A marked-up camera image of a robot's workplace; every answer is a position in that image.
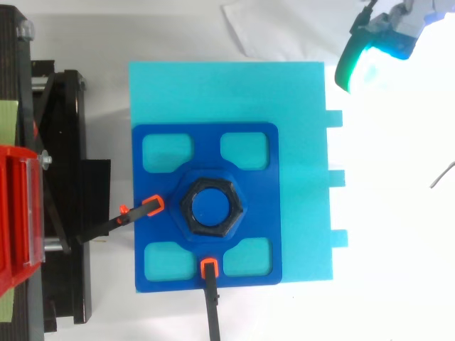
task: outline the round hole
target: round hole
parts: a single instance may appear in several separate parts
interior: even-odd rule
[[[193,215],[205,226],[215,226],[229,216],[230,203],[225,193],[216,188],[200,191],[193,200]]]

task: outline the red clip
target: red clip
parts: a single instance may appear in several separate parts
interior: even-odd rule
[[[125,215],[129,212],[129,208],[126,205],[120,205],[120,214]]]
[[[129,212],[129,208],[126,205],[120,205],[120,214],[125,215]],[[122,220],[120,218],[117,218],[117,222],[119,224],[122,223]]]
[[[153,217],[154,215],[160,213],[162,210],[164,210],[164,200],[162,197],[160,197],[159,195],[155,194],[154,196],[148,198],[148,199],[145,199],[142,204],[145,205],[147,204],[148,202],[151,202],[152,200],[158,200],[159,202],[159,208],[157,208],[156,210],[154,211],[151,211],[148,216],[149,217]]]
[[[205,265],[213,263],[213,267],[215,268],[215,277],[220,275],[220,270],[218,269],[218,261],[215,258],[206,258],[200,262],[200,274],[203,279],[205,279]]]

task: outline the black hex nut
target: black hex nut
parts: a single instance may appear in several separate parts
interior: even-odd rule
[[[215,226],[201,224],[193,214],[194,198],[208,188],[220,190],[229,200],[229,215]],[[243,214],[242,202],[235,191],[234,184],[228,180],[212,178],[197,179],[180,201],[180,209],[192,233],[210,237],[225,237]]]

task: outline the red plastic container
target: red plastic container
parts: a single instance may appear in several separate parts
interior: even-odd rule
[[[43,179],[38,155],[0,146],[0,296],[44,261]]]

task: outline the bolt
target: bolt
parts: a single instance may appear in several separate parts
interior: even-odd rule
[[[85,91],[87,89],[87,80],[84,77],[79,76],[79,90]]]
[[[45,171],[49,168],[49,165],[52,163],[52,156],[50,156],[46,150],[44,150],[41,153],[38,159],[41,163],[41,167],[43,167],[43,170]]]
[[[35,26],[29,20],[22,20],[17,28],[17,36],[19,39],[30,42],[35,39]]]

